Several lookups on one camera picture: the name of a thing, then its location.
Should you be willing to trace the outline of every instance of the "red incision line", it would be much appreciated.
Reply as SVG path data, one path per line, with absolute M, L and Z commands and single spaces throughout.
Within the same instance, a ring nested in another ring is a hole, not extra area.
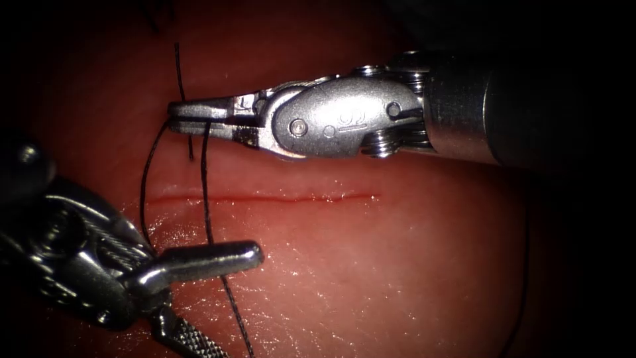
M 337 203 L 343 202 L 345 200 L 363 200 L 363 199 L 371 199 L 374 200 L 379 198 L 380 196 L 377 194 L 351 194 L 345 196 L 337 196 L 335 198 L 323 196 L 311 196 L 311 197 L 303 197 L 303 198 L 281 198 L 279 196 L 209 196 L 208 200 L 210 202 L 221 203 L 221 202 L 267 202 L 267 203 L 303 203 L 303 202 L 325 202 L 325 203 Z M 167 204 L 171 202 L 188 202 L 188 201 L 198 201 L 201 200 L 200 196 L 169 196 L 169 197 L 161 197 L 157 199 L 147 200 L 147 204 Z

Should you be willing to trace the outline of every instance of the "serrated grip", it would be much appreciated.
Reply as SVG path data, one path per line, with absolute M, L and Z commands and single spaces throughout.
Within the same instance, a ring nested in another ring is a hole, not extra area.
M 229 358 L 213 340 L 170 308 L 162 308 L 153 319 L 153 335 L 161 344 L 186 358 Z

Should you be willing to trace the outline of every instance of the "metal instrument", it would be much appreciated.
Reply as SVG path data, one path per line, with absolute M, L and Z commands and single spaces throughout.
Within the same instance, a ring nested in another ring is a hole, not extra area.
M 592 135 L 581 123 L 578 73 L 537 57 L 405 52 L 347 76 L 173 102 L 170 129 L 286 159 L 408 150 L 540 174 L 580 172 L 590 150 L 580 143 Z
M 348 76 L 287 82 L 245 95 L 173 102 L 169 128 L 226 139 L 286 159 L 342 158 L 362 151 L 384 158 L 400 148 L 432 151 L 423 125 L 426 66 L 408 52 L 387 66 Z
M 171 309 L 170 283 L 252 269 L 254 241 L 173 247 L 157 255 L 104 199 L 62 177 L 23 136 L 3 131 L 3 189 L 20 195 L 0 206 L 0 261 L 49 303 L 99 327 L 150 321 L 155 340 L 184 357 L 227 357 Z

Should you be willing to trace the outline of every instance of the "black suture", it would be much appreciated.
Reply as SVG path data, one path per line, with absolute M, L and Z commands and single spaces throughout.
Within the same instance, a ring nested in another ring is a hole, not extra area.
M 192 136 L 189 135 L 187 136 L 187 157 L 190 159 L 191 162 L 194 161 L 194 148 L 192 145 Z
M 529 194 L 525 196 L 525 213 L 524 213 L 524 230 L 525 230 L 525 242 L 523 248 L 523 282 L 521 284 L 521 302 L 519 303 L 519 311 L 517 312 L 517 318 L 515 325 L 512 327 L 508 338 L 506 339 L 502 350 L 499 353 L 499 358 L 506 358 L 510 351 L 512 343 L 519 333 L 521 327 L 521 321 L 523 319 L 523 312 L 525 311 L 525 305 L 528 300 L 528 281 L 530 276 L 530 203 Z
M 150 149 L 150 153 L 148 153 L 148 160 L 146 160 L 146 166 L 144 167 L 144 174 L 141 176 L 141 194 L 139 196 L 139 221 L 141 222 L 141 231 L 144 235 L 148 244 L 151 244 L 150 237 L 148 236 L 148 228 L 146 227 L 146 181 L 148 180 L 148 171 L 150 170 L 150 163 L 152 162 L 152 157 L 154 156 L 154 151 L 157 149 L 157 145 L 159 144 L 159 140 L 161 136 L 164 134 L 166 129 L 168 128 L 168 121 L 165 121 L 164 124 L 159 129 L 159 133 L 157 133 L 157 137 L 154 139 L 154 143 L 152 143 L 152 148 Z
M 225 289 L 225 292 L 227 292 L 227 298 L 230 300 L 234 316 L 237 318 L 238 328 L 240 329 L 240 334 L 243 336 L 247 353 L 250 358 L 254 358 L 254 348 L 252 347 L 252 342 L 250 341 L 249 336 L 247 336 L 247 329 L 245 329 L 243 319 L 240 316 L 239 307 L 237 306 L 237 301 L 234 299 L 234 294 L 232 293 L 232 290 L 230 290 L 230 284 L 227 282 L 227 278 L 225 276 L 221 276 L 221 280 L 223 281 L 223 288 Z
M 206 122 L 205 132 L 203 132 L 203 148 L 201 149 L 201 186 L 203 187 L 203 213 L 205 215 L 205 234 L 207 236 L 207 242 L 210 245 L 214 245 L 214 238 L 212 236 L 212 227 L 210 223 L 210 203 L 207 197 L 207 141 L 209 138 L 211 127 L 212 122 Z M 238 328 L 240 330 L 240 334 L 243 336 L 243 341 L 245 342 L 249 357 L 254 358 L 254 348 L 252 347 L 250 338 L 247 335 L 247 329 L 245 329 L 245 324 L 243 323 L 243 319 L 240 316 L 239 307 L 237 305 L 237 301 L 234 298 L 234 294 L 230 289 L 230 284 L 227 282 L 227 278 L 225 276 L 221 276 L 221 281 L 223 282 L 223 289 L 225 289 L 227 298 L 230 301 L 230 305 L 232 306 L 234 317 L 237 319 Z
M 181 100 L 186 100 L 186 93 L 184 91 L 184 81 L 181 77 L 181 55 L 179 53 L 179 43 L 174 43 L 174 63 L 177 67 L 177 84 L 179 85 L 179 94 L 181 94 Z M 187 136 L 187 156 L 190 161 L 194 161 L 194 149 L 192 146 L 192 136 Z
M 205 132 L 203 133 L 203 149 L 201 150 L 201 186 L 203 187 L 203 214 L 205 215 L 205 235 L 207 236 L 207 242 L 210 245 L 214 244 L 214 237 L 212 236 L 212 227 L 210 224 L 210 203 L 207 199 L 207 140 L 208 134 L 212 128 L 212 122 L 208 121 L 205 124 Z

